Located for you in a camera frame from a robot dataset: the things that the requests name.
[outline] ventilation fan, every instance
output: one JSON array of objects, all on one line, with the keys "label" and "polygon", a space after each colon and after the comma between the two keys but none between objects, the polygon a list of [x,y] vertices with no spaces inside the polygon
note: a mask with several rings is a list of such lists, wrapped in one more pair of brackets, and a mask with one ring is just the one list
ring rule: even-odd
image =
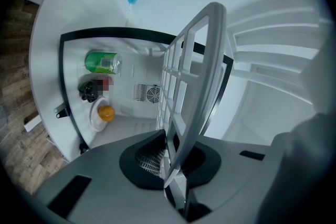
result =
[{"label": "ventilation fan", "polygon": [[161,89],[157,85],[136,84],[134,99],[137,101],[146,101],[155,104],[159,102],[160,91]]}]

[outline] green can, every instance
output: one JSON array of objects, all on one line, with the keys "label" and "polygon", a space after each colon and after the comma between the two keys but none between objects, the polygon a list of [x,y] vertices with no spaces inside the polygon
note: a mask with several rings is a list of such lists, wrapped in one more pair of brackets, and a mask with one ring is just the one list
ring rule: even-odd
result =
[{"label": "green can", "polygon": [[122,58],[112,52],[92,52],[85,58],[85,67],[93,73],[119,74]]}]

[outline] orange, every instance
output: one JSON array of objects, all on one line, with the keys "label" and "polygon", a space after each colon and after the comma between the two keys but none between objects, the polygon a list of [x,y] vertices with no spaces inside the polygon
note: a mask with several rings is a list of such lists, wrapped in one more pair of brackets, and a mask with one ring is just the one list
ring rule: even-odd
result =
[{"label": "orange", "polygon": [[115,117],[114,109],[109,105],[104,105],[99,108],[98,114],[103,121],[112,121]]}]

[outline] wooden floor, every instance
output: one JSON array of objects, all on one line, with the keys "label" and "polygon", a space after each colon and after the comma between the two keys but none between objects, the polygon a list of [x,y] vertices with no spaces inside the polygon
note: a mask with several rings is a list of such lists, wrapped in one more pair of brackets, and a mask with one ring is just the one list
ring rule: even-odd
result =
[{"label": "wooden floor", "polygon": [[13,183],[31,194],[66,165],[42,123],[29,133],[24,129],[24,119],[37,113],[28,67],[37,10],[14,0],[0,28],[0,159]]}]

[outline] white plate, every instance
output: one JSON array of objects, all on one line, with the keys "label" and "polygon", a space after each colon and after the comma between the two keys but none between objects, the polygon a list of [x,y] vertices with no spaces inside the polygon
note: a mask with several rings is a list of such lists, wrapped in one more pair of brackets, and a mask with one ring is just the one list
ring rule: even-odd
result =
[{"label": "white plate", "polygon": [[101,96],[95,101],[91,108],[90,122],[93,129],[97,132],[101,132],[102,130],[104,130],[108,123],[107,121],[103,121],[98,114],[98,110],[104,105],[109,105],[109,101],[106,97]]}]

